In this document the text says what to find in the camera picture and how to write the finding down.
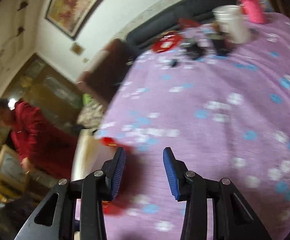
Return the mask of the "bystander bare hand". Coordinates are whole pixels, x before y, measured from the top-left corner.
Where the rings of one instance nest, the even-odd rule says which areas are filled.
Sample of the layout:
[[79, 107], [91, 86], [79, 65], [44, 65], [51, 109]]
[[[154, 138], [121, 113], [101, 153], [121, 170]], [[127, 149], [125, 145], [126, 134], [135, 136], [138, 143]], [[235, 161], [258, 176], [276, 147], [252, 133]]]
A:
[[23, 158], [20, 165], [25, 173], [33, 172], [35, 170], [35, 165], [28, 158]]

